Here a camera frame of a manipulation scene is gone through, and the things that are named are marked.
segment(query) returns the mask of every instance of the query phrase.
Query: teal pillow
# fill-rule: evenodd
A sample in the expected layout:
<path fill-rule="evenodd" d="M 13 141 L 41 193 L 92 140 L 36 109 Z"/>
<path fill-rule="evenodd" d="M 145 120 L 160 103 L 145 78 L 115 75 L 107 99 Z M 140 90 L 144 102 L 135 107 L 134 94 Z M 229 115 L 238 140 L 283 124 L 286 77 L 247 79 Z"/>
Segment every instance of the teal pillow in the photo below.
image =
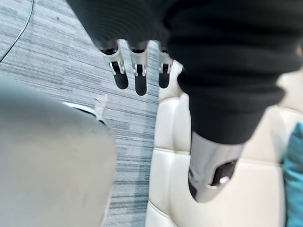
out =
<path fill-rule="evenodd" d="M 303 123 L 290 136 L 284 161 L 286 227 L 303 227 Z"/>

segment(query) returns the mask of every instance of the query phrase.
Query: carpet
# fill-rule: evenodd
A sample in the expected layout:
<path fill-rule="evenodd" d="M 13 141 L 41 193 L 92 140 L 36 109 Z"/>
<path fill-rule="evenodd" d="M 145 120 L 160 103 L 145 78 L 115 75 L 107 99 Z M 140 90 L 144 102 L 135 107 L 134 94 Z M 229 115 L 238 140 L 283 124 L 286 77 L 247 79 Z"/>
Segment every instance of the carpet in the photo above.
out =
<path fill-rule="evenodd" d="M 0 55 L 24 26 L 29 10 L 30 0 L 0 1 Z M 116 87 L 101 52 L 64 0 L 35 0 L 30 23 L 0 64 L 0 76 L 60 101 L 94 107 L 106 100 L 103 117 L 114 129 L 118 147 L 106 226 L 143 227 L 158 106 L 158 53 L 150 43 L 148 91 L 138 96 L 126 42 L 121 46 L 129 79 L 126 90 Z"/>

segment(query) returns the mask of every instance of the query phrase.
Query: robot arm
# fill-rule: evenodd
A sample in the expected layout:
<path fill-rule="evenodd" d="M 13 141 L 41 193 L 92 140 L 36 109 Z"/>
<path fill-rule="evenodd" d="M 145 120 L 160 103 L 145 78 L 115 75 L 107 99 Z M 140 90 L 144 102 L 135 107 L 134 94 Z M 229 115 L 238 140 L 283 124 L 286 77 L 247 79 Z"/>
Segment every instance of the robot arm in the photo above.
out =
<path fill-rule="evenodd" d="M 172 59 L 189 95 L 192 148 L 189 187 L 212 199 L 229 181 L 243 143 L 284 91 L 276 80 L 301 66 L 303 3 L 277 0 L 68 0 L 103 52 L 119 88 L 128 85 L 117 39 L 129 43 L 136 92 L 146 93 L 149 40 L 159 41 L 159 85 Z"/>

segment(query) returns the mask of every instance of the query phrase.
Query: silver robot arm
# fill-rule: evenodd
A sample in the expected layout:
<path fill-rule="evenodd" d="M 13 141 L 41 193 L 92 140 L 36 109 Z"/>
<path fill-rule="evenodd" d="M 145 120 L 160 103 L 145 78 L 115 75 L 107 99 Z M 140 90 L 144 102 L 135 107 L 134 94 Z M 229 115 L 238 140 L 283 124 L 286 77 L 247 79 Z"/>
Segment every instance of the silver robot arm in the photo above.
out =
<path fill-rule="evenodd" d="M 230 181 L 243 144 L 224 145 L 192 133 L 188 185 L 198 202 L 212 200 Z"/>

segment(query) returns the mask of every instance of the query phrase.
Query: floor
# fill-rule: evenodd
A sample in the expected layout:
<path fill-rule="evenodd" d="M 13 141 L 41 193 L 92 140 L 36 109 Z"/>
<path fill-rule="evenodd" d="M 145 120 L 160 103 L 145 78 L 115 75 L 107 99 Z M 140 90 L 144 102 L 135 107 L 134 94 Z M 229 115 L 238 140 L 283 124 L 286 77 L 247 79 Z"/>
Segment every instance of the floor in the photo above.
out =
<path fill-rule="evenodd" d="M 0 55 L 22 29 L 30 0 L 0 1 Z M 35 0 L 25 33 L 0 64 L 0 76 L 35 87 L 60 101 L 102 103 L 116 133 L 118 164 L 106 226 L 143 227 L 158 106 L 156 45 L 149 47 L 148 91 L 138 96 L 122 42 L 129 88 L 119 90 L 101 52 L 64 0 Z"/>

